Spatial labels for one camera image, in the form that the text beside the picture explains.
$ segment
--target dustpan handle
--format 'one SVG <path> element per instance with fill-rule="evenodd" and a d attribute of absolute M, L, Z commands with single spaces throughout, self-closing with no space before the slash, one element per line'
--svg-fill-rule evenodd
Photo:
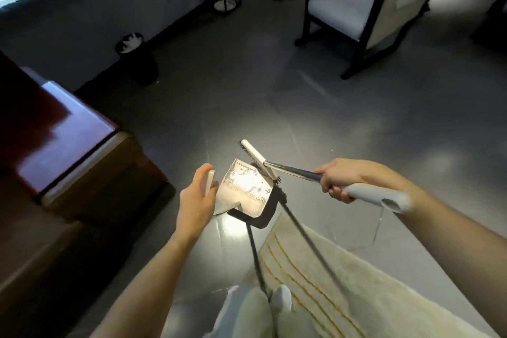
<path fill-rule="evenodd" d="M 352 198 L 364 200 L 373 205 L 381 206 L 395 213 L 406 213 L 412 209 L 412 201 L 408 194 L 390 188 L 373 186 L 366 183 L 353 183 L 342 187 Z"/>

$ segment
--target yellow stripe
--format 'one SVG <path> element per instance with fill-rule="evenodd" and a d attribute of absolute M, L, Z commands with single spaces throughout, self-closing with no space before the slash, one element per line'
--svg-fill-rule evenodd
<path fill-rule="evenodd" d="M 303 287 L 303 285 L 301 285 L 298 281 L 296 281 L 294 279 L 294 277 L 292 275 L 290 275 L 290 273 L 286 270 L 283 269 L 283 266 L 280 264 L 280 262 L 278 261 L 278 259 L 275 257 L 275 254 L 273 253 L 273 250 L 271 250 L 271 246 L 268 244 L 268 249 L 269 249 L 269 252 L 271 253 L 271 255 L 273 256 L 275 262 L 280 266 L 281 270 L 283 271 L 283 273 L 285 275 L 287 275 L 295 284 L 297 284 L 299 287 L 301 287 L 301 290 L 304 291 L 304 293 L 310 297 L 311 299 L 313 299 L 313 301 L 317 304 L 318 308 L 320 309 L 320 311 L 322 311 L 322 313 L 327 317 L 327 319 L 329 320 L 329 322 L 331 322 L 331 324 L 335 327 L 335 329 L 338 330 L 338 332 L 340 333 L 340 335 L 345 338 L 345 335 L 343 334 L 342 330 L 340 330 L 340 328 L 337 326 L 336 323 L 334 323 L 333 319 L 329 316 L 329 314 L 326 312 L 326 310 L 324 310 L 324 308 L 320 305 L 320 303 L 308 292 L 307 289 L 305 289 Z"/>
<path fill-rule="evenodd" d="M 259 258 L 260 258 L 260 260 L 262 261 L 262 263 L 264 264 L 264 266 L 266 267 L 266 269 L 268 270 L 269 274 L 270 274 L 273 278 L 275 278 L 275 280 L 276 280 L 278 283 L 283 284 L 283 282 L 281 281 L 281 279 L 280 279 L 280 278 L 278 278 L 278 277 L 277 277 L 277 276 L 273 273 L 273 271 L 271 271 L 271 269 L 269 268 L 269 266 L 268 266 L 268 264 L 266 263 L 266 261 L 264 260 L 264 258 L 263 258 L 263 257 L 261 257 L 260 255 L 259 255 Z M 299 305 L 300 305 L 303 309 L 305 309 L 307 313 L 309 313 L 309 314 L 312 316 L 312 318 L 313 318 L 313 320 L 314 320 L 315 322 L 317 322 L 317 323 L 319 324 L 320 328 L 321 328 L 322 330 L 324 330 L 326 333 L 328 333 L 330 336 L 333 336 L 333 335 L 332 335 L 332 334 L 331 334 L 331 333 L 330 333 L 330 332 L 329 332 L 329 331 L 328 331 L 328 330 L 324 327 L 324 325 L 323 325 L 323 324 L 322 324 L 322 323 L 321 323 L 321 322 L 317 319 L 317 317 L 316 317 L 316 316 L 315 316 L 315 315 L 314 315 L 314 314 L 313 314 L 310 310 L 308 310 L 308 309 L 307 309 L 307 307 L 306 307 L 305 305 L 303 305 L 303 303 L 301 302 L 301 300 L 299 300 L 299 298 L 298 298 L 298 297 L 296 297 L 296 295 L 295 295 L 294 293 L 292 293 L 292 291 L 291 291 L 290 293 L 291 293 L 292 297 L 294 298 L 294 300 L 295 300 L 297 303 L 299 303 Z"/>
<path fill-rule="evenodd" d="M 363 337 L 365 338 L 363 332 L 359 329 L 359 327 L 356 326 L 356 324 L 348 317 L 346 316 L 343 311 L 340 309 L 340 307 L 338 307 L 337 304 L 335 304 L 326 294 L 324 294 L 324 292 L 322 290 L 320 290 L 317 286 L 315 286 L 309 279 L 306 275 L 304 275 L 296 266 L 295 264 L 290 260 L 290 258 L 288 257 L 288 254 L 287 252 L 285 252 L 285 250 L 283 249 L 282 247 L 282 244 L 280 243 L 280 241 L 278 240 L 278 237 L 275 235 L 275 239 L 276 239 L 276 243 L 278 243 L 278 246 L 280 247 L 280 250 L 282 251 L 282 253 L 285 255 L 285 258 L 287 258 L 288 262 L 292 265 L 292 267 L 294 267 L 294 270 L 296 270 L 299 275 L 301 275 L 305 280 L 306 282 L 308 282 L 310 285 L 313 286 L 313 288 L 315 290 L 317 290 L 324 298 L 327 299 L 328 302 L 330 302 L 334 308 L 336 309 L 336 311 L 338 311 L 341 316 L 343 318 L 345 318 L 347 321 L 349 321 L 351 323 L 352 326 L 354 326 L 354 328 L 357 330 L 357 332 Z"/>

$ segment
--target person's left arm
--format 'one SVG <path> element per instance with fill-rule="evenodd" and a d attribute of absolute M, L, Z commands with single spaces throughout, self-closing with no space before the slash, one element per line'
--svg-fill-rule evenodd
<path fill-rule="evenodd" d="M 212 168 L 202 165 L 192 184 L 181 191 L 176 231 L 118 297 L 91 338 L 160 336 L 181 268 L 213 215 L 218 187 L 206 196 L 201 191 Z"/>

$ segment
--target hand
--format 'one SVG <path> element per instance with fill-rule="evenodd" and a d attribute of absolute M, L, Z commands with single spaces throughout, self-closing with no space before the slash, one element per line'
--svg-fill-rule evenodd
<path fill-rule="evenodd" d="M 335 159 L 316 168 L 315 172 L 323 174 L 320 179 L 322 192 L 329 193 L 332 198 L 344 203 L 351 203 L 354 198 L 341 187 L 352 183 L 368 183 L 396 190 L 404 190 L 410 184 L 407 179 L 389 167 L 359 159 Z"/>
<path fill-rule="evenodd" d="M 186 240 L 196 241 L 209 223 L 215 209 L 218 185 L 213 185 L 209 194 L 203 195 L 201 182 L 207 178 L 213 166 L 203 164 L 195 171 L 190 186 L 181 190 L 180 209 L 176 219 L 176 234 Z"/>

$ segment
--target pants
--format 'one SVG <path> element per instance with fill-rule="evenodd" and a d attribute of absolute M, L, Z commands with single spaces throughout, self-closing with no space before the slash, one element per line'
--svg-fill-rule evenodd
<path fill-rule="evenodd" d="M 309 315 L 281 311 L 274 315 L 261 289 L 234 286 L 229 290 L 213 331 L 204 338 L 318 338 Z"/>

